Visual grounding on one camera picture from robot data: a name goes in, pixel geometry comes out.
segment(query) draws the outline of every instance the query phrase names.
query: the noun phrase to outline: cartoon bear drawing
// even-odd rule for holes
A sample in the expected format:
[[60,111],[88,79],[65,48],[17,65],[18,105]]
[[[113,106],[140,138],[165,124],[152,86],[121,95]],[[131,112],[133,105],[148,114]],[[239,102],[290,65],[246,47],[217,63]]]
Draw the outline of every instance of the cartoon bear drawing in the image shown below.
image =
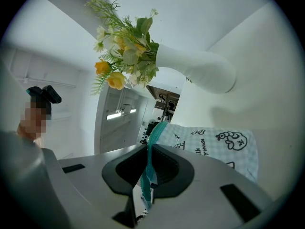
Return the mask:
[[247,138],[239,132],[222,132],[216,135],[217,140],[224,139],[227,144],[228,149],[233,149],[236,151],[242,150],[247,146]]

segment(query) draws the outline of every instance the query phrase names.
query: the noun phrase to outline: flower bouquet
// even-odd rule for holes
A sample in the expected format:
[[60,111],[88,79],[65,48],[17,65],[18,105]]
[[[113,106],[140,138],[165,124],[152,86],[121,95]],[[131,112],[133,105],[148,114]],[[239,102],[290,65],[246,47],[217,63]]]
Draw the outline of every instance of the flower bouquet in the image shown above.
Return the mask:
[[[107,52],[99,57],[95,64],[97,77],[91,90],[92,95],[99,94],[105,81],[109,86],[121,90],[125,81],[132,86],[145,87],[159,70],[156,67],[156,55],[159,44],[151,40],[149,29],[153,23],[153,17],[158,14],[152,9],[149,18],[136,18],[136,24],[132,25],[129,16],[120,19],[115,14],[117,2],[108,3],[102,0],[87,2],[97,15],[105,21],[105,30],[102,26],[97,28],[97,42],[94,50]],[[127,79],[122,73],[129,73]]]

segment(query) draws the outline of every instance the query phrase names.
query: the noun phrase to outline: rose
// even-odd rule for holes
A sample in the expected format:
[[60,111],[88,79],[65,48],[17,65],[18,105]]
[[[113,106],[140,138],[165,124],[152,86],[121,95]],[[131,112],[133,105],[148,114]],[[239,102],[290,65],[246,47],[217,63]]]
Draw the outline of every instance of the rose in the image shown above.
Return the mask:
[[106,79],[109,86],[118,90],[122,90],[126,77],[121,72],[112,72]]
[[107,74],[111,70],[109,63],[103,59],[95,63],[95,68],[96,74]]

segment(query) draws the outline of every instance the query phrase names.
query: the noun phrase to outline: white vase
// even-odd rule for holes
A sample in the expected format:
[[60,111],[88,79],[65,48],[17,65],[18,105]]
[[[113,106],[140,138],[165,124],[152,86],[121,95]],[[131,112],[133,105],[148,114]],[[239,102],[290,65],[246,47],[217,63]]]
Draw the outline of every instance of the white vase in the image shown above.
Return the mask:
[[184,52],[160,44],[156,66],[175,69],[214,94],[230,91],[236,79],[235,68],[224,57],[212,52]]

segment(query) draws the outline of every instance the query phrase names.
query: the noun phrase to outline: fluorescent light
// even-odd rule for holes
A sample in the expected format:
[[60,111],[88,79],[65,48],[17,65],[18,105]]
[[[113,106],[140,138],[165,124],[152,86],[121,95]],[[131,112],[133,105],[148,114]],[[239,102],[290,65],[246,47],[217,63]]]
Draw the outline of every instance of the fluorescent light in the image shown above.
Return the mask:
[[122,115],[122,113],[117,113],[117,114],[110,114],[107,116],[107,120],[116,118],[116,117],[120,117]]

